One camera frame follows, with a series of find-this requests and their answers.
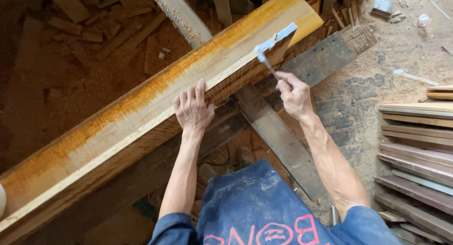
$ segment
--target orange stained wood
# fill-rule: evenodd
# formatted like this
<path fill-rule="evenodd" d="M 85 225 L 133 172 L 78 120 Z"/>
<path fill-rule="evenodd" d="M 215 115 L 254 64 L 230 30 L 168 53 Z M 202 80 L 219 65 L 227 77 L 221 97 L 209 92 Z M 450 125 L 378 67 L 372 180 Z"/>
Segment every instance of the orange stained wood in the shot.
<path fill-rule="evenodd" d="M 201 77 L 213 79 L 291 22 L 298 29 L 290 44 L 323 23 L 304 0 L 270 0 L 22 161 L 0 178 L 8 202 L 4 217 L 51 188 L 63 190 L 60 181 L 87 164 L 96 167 L 111 156 L 108 151 L 119 143 L 132 143 L 131 134 L 145 124 L 158 124 L 161 117 L 171 115 L 165 111 L 179 91 L 195 85 Z"/>

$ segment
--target dirt floor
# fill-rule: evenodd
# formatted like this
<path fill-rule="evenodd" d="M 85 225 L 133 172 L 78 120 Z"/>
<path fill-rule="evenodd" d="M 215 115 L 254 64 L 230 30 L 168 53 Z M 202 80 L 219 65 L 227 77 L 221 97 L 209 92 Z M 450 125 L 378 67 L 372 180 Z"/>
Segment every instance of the dirt floor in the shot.
<path fill-rule="evenodd" d="M 453 67 L 453 57 L 441 48 L 443 43 L 453 42 L 453 23 L 433 4 L 428 1 L 422 7 L 421 0 L 400 0 L 401 4 L 407 4 L 402 7 L 398 0 L 390 0 L 396 2 L 395 11 L 400 10 L 407 16 L 398 24 L 390 24 L 382 17 L 370 15 L 373 1 L 368 0 L 360 5 L 362 12 L 359 17 L 360 23 L 373 28 L 377 44 L 311 89 L 317 114 L 358 172 L 370 198 L 377 189 L 373 179 L 384 168 L 376 159 L 378 145 L 383 140 L 378 105 L 416 102 L 424 96 L 428 86 L 393 75 L 393 69 L 402 68 L 408 74 L 442 85 L 451 83 Z M 453 16 L 453 0 L 433 1 Z M 432 19 L 426 28 L 417 27 L 417 18 L 422 13 Z M 218 20 L 214 19 L 211 23 L 209 12 L 199 12 L 198 15 L 213 34 L 222 30 Z M 147 14 L 140 19 L 146 21 L 153 16 L 155 14 Z M 335 22 L 333 25 L 334 31 L 337 30 Z M 291 51 L 299 54 L 307 50 L 319 39 L 326 37 L 327 28 L 322 26 L 293 46 Z M 1 63 L 4 74 L 0 87 L 0 173 L 152 76 L 143 73 L 146 40 L 135 50 L 116 51 L 100 65 L 94 65 L 89 57 L 92 57 L 101 45 L 56 42 L 49 38 L 49 35 L 54 33 L 51 28 L 46 28 L 43 33 L 42 48 L 35 70 L 14 73 L 11 66 L 14 60 L 3 59 Z M 8 34 L 7 46 L 10 49 L 15 48 L 19 37 L 20 30 L 11 31 Z M 160 71 L 191 50 L 168 20 L 150 37 L 155 45 L 154 72 Z M 164 59 L 159 59 L 162 47 L 170 49 L 171 52 L 166 53 Z M 80 49 L 84 51 L 82 57 L 87 59 L 80 58 L 80 55 L 76 58 L 74 52 L 77 53 Z M 285 111 L 281 111 L 280 115 L 288 128 L 303 142 L 298 124 Z M 240 146 L 249 147 L 255 159 L 267 158 L 285 181 L 294 186 L 276 156 L 252 129 L 238 135 L 228 146 L 224 145 L 213 152 L 205 161 L 223 162 L 228 151 L 231 159 L 236 158 Z M 225 171 L 224 167 L 218 168 L 219 173 Z M 331 225 L 332 202 L 328 196 L 321 198 L 321 203 L 318 203 L 310 202 L 301 189 L 295 192 L 323 224 Z M 125 209 L 124 212 L 130 213 L 133 210 Z M 134 217 L 130 217 L 128 221 L 124 218 L 124 223 L 143 219 L 136 212 L 132 215 Z M 118 218 L 118 215 L 113 216 L 107 222 L 118 221 Z M 141 226 L 152 228 L 149 221 L 151 220 L 143 220 Z M 103 233 L 116 233 L 115 229 L 122 230 L 124 225 L 106 223 L 99 226 L 99 232 Z M 83 243 L 96 243 L 93 236 L 99 235 L 99 232 L 87 234 Z M 149 239 L 150 233 L 141 232 L 140 235 L 143 239 Z M 121 238 L 112 243 L 141 242 Z"/>

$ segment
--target right hand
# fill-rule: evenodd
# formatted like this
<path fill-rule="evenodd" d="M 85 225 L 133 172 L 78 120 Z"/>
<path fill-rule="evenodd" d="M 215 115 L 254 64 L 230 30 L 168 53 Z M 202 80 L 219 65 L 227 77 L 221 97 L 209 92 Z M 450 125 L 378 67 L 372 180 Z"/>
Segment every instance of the right hand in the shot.
<path fill-rule="evenodd" d="M 276 71 L 275 74 L 279 78 L 275 89 L 281 92 L 280 98 L 286 112 L 303 124 L 311 120 L 315 114 L 310 100 L 310 87 L 292 73 Z"/>

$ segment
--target person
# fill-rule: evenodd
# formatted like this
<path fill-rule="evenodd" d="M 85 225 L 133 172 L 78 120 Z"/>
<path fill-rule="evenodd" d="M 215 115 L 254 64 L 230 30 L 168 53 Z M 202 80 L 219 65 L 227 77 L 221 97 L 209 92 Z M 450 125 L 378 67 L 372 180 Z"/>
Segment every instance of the person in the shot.
<path fill-rule="evenodd" d="M 358 175 L 314 113 L 309 87 L 294 74 L 279 71 L 277 76 L 276 89 L 286 112 L 303 129 L 340 223 L 324 227 L 269 162 L 260 159 L 233 174 L 211 178 L 196 229 L 191 225 L 198 150 L 214 117 L 214 105 L 204 101 L 201 79 L 196 88 L 189 87 L 174 100 L 182 142 L 150 245 L 399 245 L 370 208 Z"/>

